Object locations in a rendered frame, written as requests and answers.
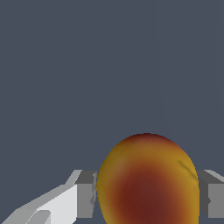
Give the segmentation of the red and yellow peach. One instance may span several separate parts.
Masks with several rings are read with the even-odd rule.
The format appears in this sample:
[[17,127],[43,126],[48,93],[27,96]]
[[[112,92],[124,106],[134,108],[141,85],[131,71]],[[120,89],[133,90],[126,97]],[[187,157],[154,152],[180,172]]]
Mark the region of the red and yellow peach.
[[123,139],[103,161],[96,189],[107,224],[199,224],[195,166],[164,136]]

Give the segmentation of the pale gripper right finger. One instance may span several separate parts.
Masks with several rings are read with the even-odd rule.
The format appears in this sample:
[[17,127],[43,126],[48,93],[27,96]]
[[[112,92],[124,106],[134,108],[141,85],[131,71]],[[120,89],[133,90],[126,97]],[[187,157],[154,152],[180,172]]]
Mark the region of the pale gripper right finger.
[[197,170],[199,207],[208,218],[224,219],[224,176],[212,170]]

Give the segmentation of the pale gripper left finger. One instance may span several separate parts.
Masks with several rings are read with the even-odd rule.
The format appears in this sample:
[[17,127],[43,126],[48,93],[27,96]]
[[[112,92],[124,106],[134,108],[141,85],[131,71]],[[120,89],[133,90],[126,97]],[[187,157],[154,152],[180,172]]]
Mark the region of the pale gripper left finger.
[[74,224],[92,218],[96,179],[96,171],[74,170],[64,185],[16,209],[2,224]]

